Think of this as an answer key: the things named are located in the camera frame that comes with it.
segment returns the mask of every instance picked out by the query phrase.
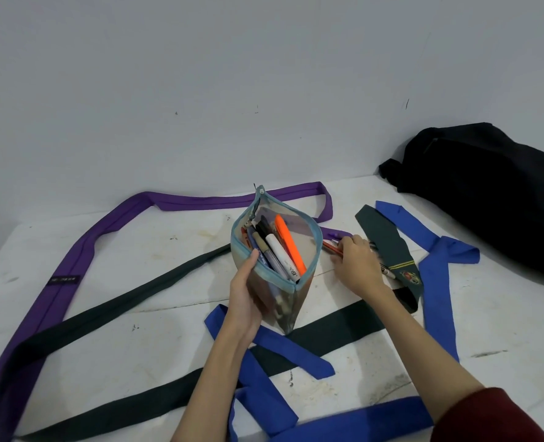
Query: necktie label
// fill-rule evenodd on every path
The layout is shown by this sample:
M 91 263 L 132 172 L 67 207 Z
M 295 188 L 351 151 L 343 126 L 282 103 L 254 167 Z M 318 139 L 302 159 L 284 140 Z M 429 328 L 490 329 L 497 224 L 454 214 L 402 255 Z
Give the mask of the necktie label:
M 52 276 L 47 282 L 47 285 L 65 285 L 65 284 L 79 284 L 81 275 L 70 274 L 69 276 Z

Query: white table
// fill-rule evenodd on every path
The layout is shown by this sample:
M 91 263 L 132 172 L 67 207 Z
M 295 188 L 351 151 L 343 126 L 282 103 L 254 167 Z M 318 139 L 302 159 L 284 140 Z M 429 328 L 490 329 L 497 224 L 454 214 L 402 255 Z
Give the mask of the white table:
M 450 265 L 450 292 L 461 363 L 488 386 L 501 386 L 544 429 L 544 277 L 508 260 L 429 202 L 398 194 L 377 177 L 332 181 L 328 227 L 362 231 L 354 218 L 375 200 L 402 204 L 440 235 L 481 249 L 477 265 Z M 290 203 L 310 215 L 322 197 Z M 229 242 L 241 209 L 161 212 L 150 208 L 118 233 L 102 237 L 67 317 L 118 296 L 180 263 Z M 0 353 L 71 245 L 104 214 L 19 225 L 0 250 Z M 406 238 L 416 261 L 425 255 Z M 336 281 L 322 253 L 297 327 L 357 298 Z M 228 297 L 235 272 L 226 255 L 173 287 L 51 355 L 18 426 L 18 434 L 108 401 L 165 384 L 201 367 L 212 340 L 203 319 Z M 422 312 L 415 313 L 422 320 Z M 324 357 L 336 375 L 316 381 L 300 368 L 272 381 L 300 421 L 416 394 L 385 331 Z M 169 441 L 183 409 L 91 441 Z M 235 427 L 244 440 L 264 440 L 240 404 Z M 430 431 L 403 440 L 427 441 Z

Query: black backpack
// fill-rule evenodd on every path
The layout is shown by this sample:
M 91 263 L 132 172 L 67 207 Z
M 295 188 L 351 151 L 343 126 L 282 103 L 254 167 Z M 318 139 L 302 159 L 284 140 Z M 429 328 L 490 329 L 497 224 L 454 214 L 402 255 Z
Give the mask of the black backpack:
M 426 128 L 380 175 L 544 273 L 544 152 L 488 123 Z

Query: blue pen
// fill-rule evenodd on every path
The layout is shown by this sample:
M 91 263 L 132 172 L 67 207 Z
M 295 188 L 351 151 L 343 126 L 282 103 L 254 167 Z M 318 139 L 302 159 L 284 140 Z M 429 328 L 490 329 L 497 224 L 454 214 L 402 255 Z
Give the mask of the blue pen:
M 268 267 L 272 269 L 268 261 L 264 258 L 264 255 L 262 254 L 260 247 L 258 246 L 257 243 L 255 243 L 255 239 L 253 238 L 253 232 L 255 231 L 255 229 L 253 228 L 253 226 L 247 226 L 246 228 L 247 228 L 247 238 L 249 239 L 249 243 L 251 244 L 251 247 L 260 253 L 260 255 L 258 256 L 258 260 L 262 263 L 264 267 Z

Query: right hand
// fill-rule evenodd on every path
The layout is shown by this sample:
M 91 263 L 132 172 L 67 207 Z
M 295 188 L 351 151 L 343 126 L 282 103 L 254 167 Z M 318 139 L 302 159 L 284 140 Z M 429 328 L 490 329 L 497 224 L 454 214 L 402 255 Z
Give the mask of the right hand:
M 343 259 L 331 257 L 337 278 L 357 296 L 371 301 L 386 287 L 378 256 L 370 249 L 368 240 L 358 235 L 342 238 L 339 248 L 344 253 Z

